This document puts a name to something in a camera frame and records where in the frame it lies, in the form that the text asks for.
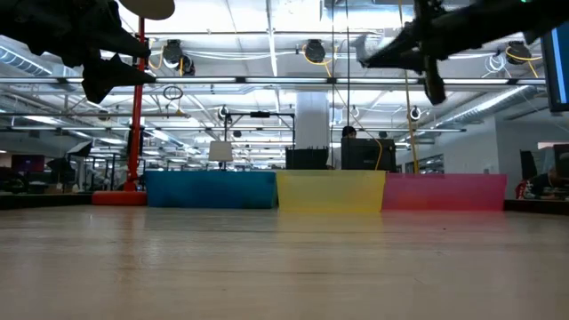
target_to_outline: pipe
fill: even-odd
[[[44,68],[32,60],[0,45],[0,62],[24,71],[32,76],[51,76],[52,71]]]
[[[471,124],[482,120],[486,116],[493,115],[519,103],[531,100],[538,93],[539,91],[535,86],[523,85],[501,93],[486,94],[480,99],[467,103],[465,107],[462,108],[466,109],[465,111],[453,116],[448,116],[442,121],[437,122],[435,127],[444,128],[451,124]]]
[[[145,44],[144,38],[144,18],[139,18],[139,38],[142,44]],[[145,59],[139,59],[139,71],[144,72],[146,65]],[[124,183],[124,191],[136,191],[136,184],[134,181],[138,178],[139,166],[139,143],[140,143],[140,115],[142,114],[142,85],[137,85],[134,88],[134,103],[132,107],[132,141],[131,141],[131,154],[129,156],[128,164],[128,179]]]
[[[61,114],[61,113],[0,113],[0,117],[12,117],[12,116],[50,116],[50,117],[132,117],[132,113],[109,113],[109,114]],[[188,115],[179,114],[140,114],[142,117],[188,117]]]

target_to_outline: red base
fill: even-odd
[[[97,191],[92,195],[94,205],[146,205],[146,192]]]

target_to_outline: translucent plastic bin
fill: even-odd
[[[282,171],[276,174],[280,212],[379,212],[385,172]]]

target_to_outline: yellow cable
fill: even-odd
[[[401,21],[401,28],[404,27],[403,23],[403,0],[399,0],[399,20]],[[413,134],[413,124],[411,122],[411,98],[409,97],[409,76],[405,70],[405,94],[407,98],[407,126],[409,127],[409,137],[411,138],[411,151],[413,152],[413,173],[419,173],[419,161],[417,161],[417,149],[415,148],[415,136]]]
[[[535,71],[535,68],[533,67],[532,62],[531,62],[531,61],[527,61],[527,63],[530,65],[530,69],[532,70],[533,75],[534,75],[535,77],[540,77],[540,76],[537,75],[537,72]]]
[[[515,55],[509,53],[509,49],[511,49],[511,47],[506,48],[506,54],[507,54],[508,56],[510,56],[510,57],[512,57],[512,58],[514,58],[514,59],[516,59],[516,60],[520,60],[520,61],[537,61],[537,60],[543,59],[542,57],[537,57],[537,58],[522,58],[522,57],[518,57],[518,56],[515,56]]]
[[[164,58],[164,46],[162,46],[162,49],[160,50],[160,64],[158,64],[158,67],[155,67],[152,64],[152,61],[150,61],[150,58],[148,58],[148,65],[153,68],[154,70],[158,70],[162,67],[162,60]]]
[[[326,72],[328,73],[328,77],[332,77],[332,74],[330,73],[330,69],[328,68],[328,65],[325,64],[324,68],[326,68]]]
[[[357,125],[359,125],[362,129],[364,129],[364,132],[367,133],[370,137],[372,137],[372,139],[375,140],[375,142],[377,142],[377,144],[380,146],[380,155],[377,158],[377,162],[375,163],[375,171],[377,171],[380,167],[380,161],[381,161],[381,157],[383,156],[383,146],[381,145],[381,142],[379,140],[377,140],[377,138],[375,138],[371,133],[369,133],[364,126],[357,121],[357,118],[354,116],[354,114],[352,113],[352,111],[349,109],[348,104],[346,103],[346,101],[344,100],[344,98],[341,97],[340,91],[338,90],[338,88],[336,88],[334,86],[334,89],[336,90],[336,92],[338,93],[338,97],[340,97],[340,100],[344,103],[344,106],[346,107],[346,109],[348,110],[348,112],[354,117],[354,120],[356,121]]]

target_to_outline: monitor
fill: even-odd
[[[392,139],[377,139],[383,147],[378,170],[397,172],[396,145]],[[380,146],[375,139],[341,140],[342,170],[375,170],[380,158]]]
[[[45,156],[12,155],[12,169],[16,172],[43,172]]]
[[[569,111],[569,22],[541,39],[551,112]]]

